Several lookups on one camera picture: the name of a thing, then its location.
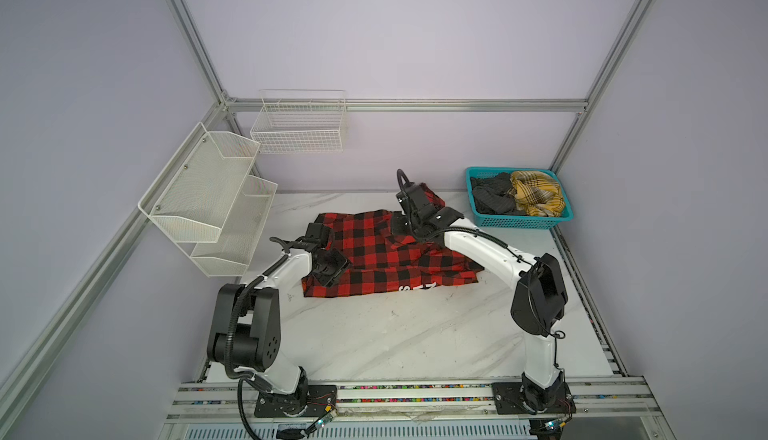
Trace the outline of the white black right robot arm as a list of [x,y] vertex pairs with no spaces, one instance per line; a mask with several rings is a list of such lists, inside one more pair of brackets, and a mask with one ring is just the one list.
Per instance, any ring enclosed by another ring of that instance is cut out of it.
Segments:
[[568,294],[559,261],[549,253],[536,256],[514,248],[450,207],[425,219],[402,213],[393,226],[419,242],[435,242],[464,255],[510,288],[510,316],[523,332],[525,348],[520,402],[532,413],[552,408],[566,387],[558,361],[564,333],[558,324]]

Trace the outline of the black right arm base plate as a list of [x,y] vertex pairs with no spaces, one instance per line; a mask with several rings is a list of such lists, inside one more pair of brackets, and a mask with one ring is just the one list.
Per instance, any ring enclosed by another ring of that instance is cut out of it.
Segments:
[[527,381],[497,382],[491,389],[500,415],[570,415],[576,412],[573,396],[564,381],[556,380],[548,388]]

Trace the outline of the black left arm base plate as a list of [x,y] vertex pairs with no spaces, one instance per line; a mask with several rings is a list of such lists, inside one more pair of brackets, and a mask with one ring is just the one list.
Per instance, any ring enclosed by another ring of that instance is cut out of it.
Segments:
[[253,408],[256,418],[320,417],[336,405],[335,385],[299,385],[293,394],[260,394]]

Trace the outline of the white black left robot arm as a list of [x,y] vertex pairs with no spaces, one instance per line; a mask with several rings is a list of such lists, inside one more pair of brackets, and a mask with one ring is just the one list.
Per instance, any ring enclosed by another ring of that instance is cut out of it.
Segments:
[[224,367],[228,378],[242,380],[268,394],[293,395],[302,369],[280,353],[284,281],[308,275],[334,285],[351,266],[336,248],[306,242],[283,249],[265,271],[245,283],[228,283],[216,296],[206,355]]

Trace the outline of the red black plaid shirt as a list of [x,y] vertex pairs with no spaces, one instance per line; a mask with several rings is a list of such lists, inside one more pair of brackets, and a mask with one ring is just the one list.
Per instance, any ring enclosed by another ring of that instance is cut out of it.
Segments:
[[361,213],[327,212],[315,220],[333,232],[330,243],[350,262],[336,284],[324,286],[315,275],[302,279],[303,295],[338,298],[428,290],[476,283],[483,267],[469,257],[435,242],[419,243],[395,234],[394,213],[380,209]]

